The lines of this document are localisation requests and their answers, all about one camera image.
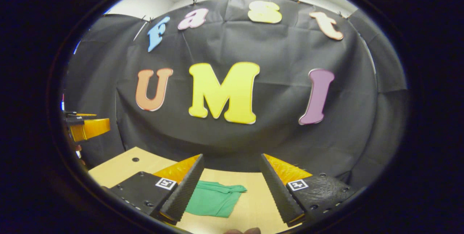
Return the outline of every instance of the green cloth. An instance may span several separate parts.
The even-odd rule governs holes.
[[[224,186],[218,182],[198,181],[185,211],[195,215],[228,218],[245,191],[242,185]]]

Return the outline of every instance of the finger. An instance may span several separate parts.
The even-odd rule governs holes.
[[[229,229],[224,234],[243,234],[243,233],[239,231],[238,229]]]
[[[261,234],[261,230],[258,227],[254,227],[253,229],[245,231],[243,234]]]

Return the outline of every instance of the letter m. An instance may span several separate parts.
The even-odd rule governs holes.
[[[219,84],[208,63],[194,64],[189,72],[194,77],[192,107],[188,109],[191,116],[207,117],[208,110],[204,107],[204,98],[215,119],[219,118],[222,109],[229,101],[229,110],[224,113],[224,118],[228,122],[255,123],[252,94],[255,76],[260,73],[259,65],[253,62],[238,62],[232,65],[222,84]]]

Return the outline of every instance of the foam letter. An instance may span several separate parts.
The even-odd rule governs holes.
[[[300,125],[318,123],[324,118],[322,110],[327,98],[328,86],[335,78],[332,72],[324,69],[312,69],[308,76],[313,82],[313,87],[306,113],[298,121]]]
[[[280,7],[270,1],[252,1],[249,7],[248,17],[253,22],[276,24],[282,20],[282,14],[278,12]]]
[[[146,98],[146,89],[148,88],[148,82],[150,77],[153,76],[153,70],[142,70],[139,72],[139,82],[137,83],[136,89],[136,102],[137,105],[146,111],[156,111],[161,108],[164,102],[164,95],[166,94],[167,79],[173,74],[173,70],[170,68],[159,69],[156,72],[158,76],[158,87],[156,89],[156,95],[153,99]]]
[[[224,113],[225,120],[231,123],[255,123],[252,94],[255,76],[260,73],[259,65],[253,62],[232,65],[222,84],[219,84],[208,63],[194,64],[189,72],[194,77],[192,107],[188,109],[191,116],[206,118],[208,110],[204,107],[204,97],[215,119],[219,118],[229,100],[229,110]]]
[[[150,45],[148,46],[148,52],[151,52],[163,39],[161,34],[164,34],[166,31],[165,23],[169,22],[169,16],[164,17],[159,21],[152,29],[148,31],[148,36],[150,37]]]
[[[335,39],[335,40],[341,40],[343,39],[343,34],[339,31],[335,31],[334,27],[332,24],[337,24],[334,19],[329,18],[326,16],[325,13],[323,12],[313,12],[310,13],[310,16],[316,19],[318,22],[320,30],[327,35],[328,37]]]
[[[201,9],[196,9],[195,11],[191,11],[185,16],[185,19],[182,20],[179,25],[177,26],[177,29],[179,30],[184,30],[187,28],[196,28],[202,25],[205,21],[206,14],[208,13],[208,9],[206,8],[201,8]]]

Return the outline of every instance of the wooden table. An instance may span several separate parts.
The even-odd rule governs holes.
[[[108,188],[124,181],[139,171],[155,173],[176,163],[134,147],[89,171],[102,186]],[[261,173],[230,172],[205,168],[200,178],[223,185],[243,185],[242,193],[228,218],[197,216],[187,212],[176,227],[194,234],[222,234],[228,229],[245,231],[259,227],[262,234],[274,234],[288,230],[277,211],[269,188]]]

